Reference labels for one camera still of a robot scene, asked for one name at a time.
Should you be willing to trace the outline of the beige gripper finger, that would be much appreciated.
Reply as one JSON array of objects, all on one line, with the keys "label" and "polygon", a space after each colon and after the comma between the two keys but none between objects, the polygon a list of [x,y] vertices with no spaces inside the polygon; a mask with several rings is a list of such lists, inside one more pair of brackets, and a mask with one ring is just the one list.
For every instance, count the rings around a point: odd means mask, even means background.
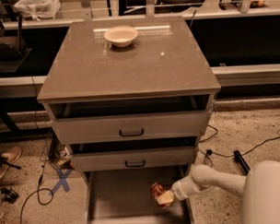
[{"label": "beige gripper finger", "polygon": [[168,190],[164,194],[158,196],[156,201],[161,207],[169,207],[174,201],[174,194],[171,190]]}]

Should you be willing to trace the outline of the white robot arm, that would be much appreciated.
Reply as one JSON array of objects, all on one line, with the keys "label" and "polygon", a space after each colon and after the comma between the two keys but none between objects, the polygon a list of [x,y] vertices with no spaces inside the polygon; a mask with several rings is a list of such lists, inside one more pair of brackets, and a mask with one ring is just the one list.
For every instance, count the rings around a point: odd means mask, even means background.
[{"label": "white robot arm", "polygon": [[151,186],[151,194],[162,207],[185,200],[213,188],[226,190],[241,198],[242,224],[280,224],[280,162],[262,161],[245,176],[200,164],[191,173],[165,190],[161,184]]}]

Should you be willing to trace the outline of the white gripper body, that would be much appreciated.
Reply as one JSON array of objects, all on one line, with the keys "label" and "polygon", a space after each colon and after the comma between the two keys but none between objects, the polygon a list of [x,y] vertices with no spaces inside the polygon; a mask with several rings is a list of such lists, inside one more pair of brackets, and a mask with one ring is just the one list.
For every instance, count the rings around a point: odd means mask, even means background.
[{"label": "white gripper body", "polygon": [[184,177],[171,186],[171,192],[176,199],[182,201],[199,193],[200,186],[194,182],[192,177]]}]

